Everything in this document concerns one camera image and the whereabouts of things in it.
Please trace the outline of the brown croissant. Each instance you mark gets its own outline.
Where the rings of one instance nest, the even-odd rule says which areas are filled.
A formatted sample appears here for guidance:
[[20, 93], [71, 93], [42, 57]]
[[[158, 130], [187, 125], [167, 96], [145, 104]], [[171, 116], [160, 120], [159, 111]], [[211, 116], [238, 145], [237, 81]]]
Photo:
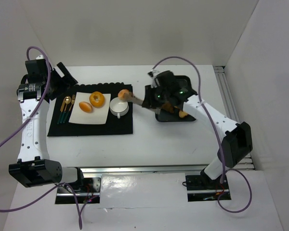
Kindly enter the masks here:
[[161, 109], [163, 109], [164, 111], [169, 112], [169, 113], [171, 113], [171, 114], [174, 113], [174, 108], [173, 108], [173, 106], [172, 106], [169, 102], [164, 103], [164, 104], [161, 106]]

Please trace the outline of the white two-handled soup bowl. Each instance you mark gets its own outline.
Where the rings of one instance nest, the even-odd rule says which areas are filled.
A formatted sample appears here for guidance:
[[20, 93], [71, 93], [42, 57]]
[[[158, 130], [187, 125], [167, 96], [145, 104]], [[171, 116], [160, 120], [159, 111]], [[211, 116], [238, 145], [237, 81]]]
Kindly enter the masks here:
[[122, 116], [128, 113], [129, 105], [127, 102], [124, 102], [118, 97], [116, 97], [110, 101], [109, 109], [112, 115], [120, 119]]

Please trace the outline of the aluminium front rail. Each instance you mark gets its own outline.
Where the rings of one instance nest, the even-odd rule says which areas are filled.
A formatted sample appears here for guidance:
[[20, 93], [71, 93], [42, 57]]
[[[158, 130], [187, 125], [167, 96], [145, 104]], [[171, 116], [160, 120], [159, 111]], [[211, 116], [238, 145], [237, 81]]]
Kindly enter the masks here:
[[138, 167], [82, 167], [81, 171], [85, 174], [98, 173], [156, 173], [156, 172], [187, 172], [201, 171], [206, 165], [167, 165], [167, 166], [138, 166]]

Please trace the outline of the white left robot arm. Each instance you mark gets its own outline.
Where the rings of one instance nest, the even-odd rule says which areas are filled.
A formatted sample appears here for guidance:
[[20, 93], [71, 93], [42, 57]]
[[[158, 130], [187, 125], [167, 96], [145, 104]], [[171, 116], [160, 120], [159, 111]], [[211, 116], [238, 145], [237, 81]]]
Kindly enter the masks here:
[[77, 81], [66, 67], [55, 69], [46, 64], [43, 55], [25, 62], [27, 74], [16, 91], [22, 111], [21, 148], [15, 164], [9, 165], [9, 174], [26, 188], [68, 183], [75, 191], [83, 186], [83, 173], [78, 167], [62, 167], [51, 160], [46, 142], [46, 120], [50, 101], [61, 96]]

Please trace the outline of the black baking tray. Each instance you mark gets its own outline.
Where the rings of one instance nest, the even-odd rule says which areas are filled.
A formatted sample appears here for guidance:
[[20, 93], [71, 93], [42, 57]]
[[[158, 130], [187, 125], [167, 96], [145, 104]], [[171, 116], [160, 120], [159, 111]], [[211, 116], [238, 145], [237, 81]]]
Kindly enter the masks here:
[[[189, 86], [191, 87], [191, 80], [187, 76], [176, 76], [181, 87]], [[155, 119], [160, 123], [166, 122], [194, 122], [196, 119], [190, 115], [187, 115], [183, 118], [179, 117], [179, 111], [176, 109], [174, 113], [167, 112], [165, 110], [161, 110], [160, 114], [155, 114]]]

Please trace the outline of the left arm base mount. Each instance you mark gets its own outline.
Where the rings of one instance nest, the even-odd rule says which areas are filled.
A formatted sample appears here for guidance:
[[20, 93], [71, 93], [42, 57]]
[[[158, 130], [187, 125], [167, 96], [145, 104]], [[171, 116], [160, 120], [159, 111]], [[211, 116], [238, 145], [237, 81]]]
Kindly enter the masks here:
[[[79, 204], [99, 204], [100, 190], [101, 190], [101, 175], [93, 175], [92, 177], [85, 177], [83, 185], [74, 189]], [[59, 187], [55, 198], [56, 205], [71, 205], [75, 204], [72, 190], [67, 186]]]

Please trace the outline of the pale oblong bread roll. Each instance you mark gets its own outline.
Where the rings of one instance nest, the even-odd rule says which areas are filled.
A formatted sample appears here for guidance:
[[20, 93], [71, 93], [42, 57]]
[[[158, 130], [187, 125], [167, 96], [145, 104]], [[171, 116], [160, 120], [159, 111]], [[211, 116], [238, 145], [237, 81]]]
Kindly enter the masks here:
[[182, 111], [182, 110], [179, 111], [179, 117], [180, 117], [180, 118], [184, 118], [184, 117], [186, 117], [186, 116], [188, 116], [188, 113], [186, 113], [186, 112], [184, 112], [184, 111]]

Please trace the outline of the metal serving tongs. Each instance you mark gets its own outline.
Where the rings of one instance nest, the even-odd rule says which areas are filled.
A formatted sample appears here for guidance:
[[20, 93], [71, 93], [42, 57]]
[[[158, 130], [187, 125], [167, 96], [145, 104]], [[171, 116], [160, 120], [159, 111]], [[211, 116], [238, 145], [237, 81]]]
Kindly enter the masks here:
[[[123, 101], [126, 101], [126, 102], [131, 102], [133, 104], [136, 104], [138, 106], [142, 106], [143, 104], [143, 100], [137, 98], [132, 92], [125, 92], [123, 94]], [[153, 108], [148, 108], [149, 111], [152, 111], [154, 112], [156, 115], [159, 115], [160, 114], [160, 111], [161, 109], [160, 108], [157, 108], [157, 109], [153, 109]]]

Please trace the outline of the orange ring donut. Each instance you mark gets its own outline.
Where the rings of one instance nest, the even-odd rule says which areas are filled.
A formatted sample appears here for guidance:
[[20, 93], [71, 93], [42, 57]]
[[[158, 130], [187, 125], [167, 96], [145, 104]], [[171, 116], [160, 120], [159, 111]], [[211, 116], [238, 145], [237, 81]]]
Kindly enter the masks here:
[[89, 96], [89, 101], [93, 107], [101, 108], [105, 103], [105, 97], [101, 92], [95, 91]]

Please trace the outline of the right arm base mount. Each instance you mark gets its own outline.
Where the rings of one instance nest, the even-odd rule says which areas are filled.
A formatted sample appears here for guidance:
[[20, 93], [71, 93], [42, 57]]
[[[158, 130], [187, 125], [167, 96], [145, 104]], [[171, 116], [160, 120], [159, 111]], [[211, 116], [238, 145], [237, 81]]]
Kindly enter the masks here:
[[204, 202], [231, 200], [229, 184], [227, 178], [220, 183], [220, 177], [213, 181], [206, 181], [199, 173], [186, 174], [182, 185], [187, 190], [188, 202]]

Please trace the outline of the pale small round bun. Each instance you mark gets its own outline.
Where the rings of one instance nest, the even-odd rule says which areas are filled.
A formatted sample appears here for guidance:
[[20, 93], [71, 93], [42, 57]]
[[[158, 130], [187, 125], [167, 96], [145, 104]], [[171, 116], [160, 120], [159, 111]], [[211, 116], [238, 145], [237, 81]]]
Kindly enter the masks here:
[[127, 101], [130, 96], [130, 92], [127, 89], [123, 89], [118, 93], [118, 98], [122, 101]]

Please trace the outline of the aluminium side rail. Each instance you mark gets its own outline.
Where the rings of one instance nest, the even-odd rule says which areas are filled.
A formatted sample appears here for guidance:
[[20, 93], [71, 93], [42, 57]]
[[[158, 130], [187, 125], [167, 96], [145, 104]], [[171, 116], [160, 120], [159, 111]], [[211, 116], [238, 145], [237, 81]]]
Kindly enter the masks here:
[[[226, 78], [224, 66], [213, 66], [213, 70], [222, 95], [223, 104], [227, 116], [232, 120], [240, 122], [236, 111], [236, 106], [232, 97], [232, 93], [230, 91], [230, 87]], [[246, 157], [244, 157], [234, 168], [237, 170], [255, 170], [251, 155], [246, 155]]]

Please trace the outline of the black scalloped placemat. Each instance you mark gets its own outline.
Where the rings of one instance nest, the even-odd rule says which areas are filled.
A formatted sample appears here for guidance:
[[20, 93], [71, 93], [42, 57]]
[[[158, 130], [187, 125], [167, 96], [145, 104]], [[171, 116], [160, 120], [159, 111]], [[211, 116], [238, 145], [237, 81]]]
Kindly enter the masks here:
[[124, 115], [121, 119], [116, 118], [116, 116], [114, 116], [111, 112], [108, 112], [106, 123], [103, 125], [72, 124], [69, 122], [66, 122], [64, 124], [57, 123], [64, 97], [72, 96], [77, 92], [93, 93], [95, 91], [99, 91], [101, 93], [111, 94], [111, 99], [113, 99], [122, 89], [133, 91], [131, 84], [124, 84], [123, 82], [74, 85], [64, 94], [56, 98], [52, 120], [50, 122], [50, 127], [48, 131], [48, 137], [133, 134], [133, 105], [131, 103], [129, 103], [128, 113]]

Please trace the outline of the white square plate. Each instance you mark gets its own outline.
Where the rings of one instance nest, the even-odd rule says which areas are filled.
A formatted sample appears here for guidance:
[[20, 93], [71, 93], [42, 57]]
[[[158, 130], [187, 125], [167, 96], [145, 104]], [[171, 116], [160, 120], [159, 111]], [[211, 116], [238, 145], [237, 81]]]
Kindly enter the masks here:
[[86, 113], [79, 107], [80, 102], [89, 102], [90, 93], [77, 92], [75, 103], [68, 122], [84, 125], [102, 125], [106, 123], [111, 94], [104, 94], [105, 102], [101, 108], [93, 108], [91, 113]]

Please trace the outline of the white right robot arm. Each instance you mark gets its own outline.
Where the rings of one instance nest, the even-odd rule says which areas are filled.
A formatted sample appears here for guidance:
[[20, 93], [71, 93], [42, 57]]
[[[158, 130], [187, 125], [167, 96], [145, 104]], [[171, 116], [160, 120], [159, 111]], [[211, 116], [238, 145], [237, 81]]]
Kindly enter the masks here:
[[208, 180], [218, 179], [252, 151], [248, 123], [239, 123], [223, 115], [205, 102], [192, 87], [181, 86], [171, 71], [151, 71], [148, 75], [152, 83], [145, 86], [144, 108], [158, 109], [169, 103], [211, 128], [216, 135], [219, 145], [217, 157], [202, 171]]

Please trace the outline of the orange round bun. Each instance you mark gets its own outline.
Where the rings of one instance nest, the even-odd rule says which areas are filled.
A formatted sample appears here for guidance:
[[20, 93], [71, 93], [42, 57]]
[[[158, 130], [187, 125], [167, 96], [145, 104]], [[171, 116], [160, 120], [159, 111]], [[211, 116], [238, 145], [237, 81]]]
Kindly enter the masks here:
[[93, 112], [93, 106], [88, 102], [80, 102], [79, 108], [86, 113], [92, 113]]

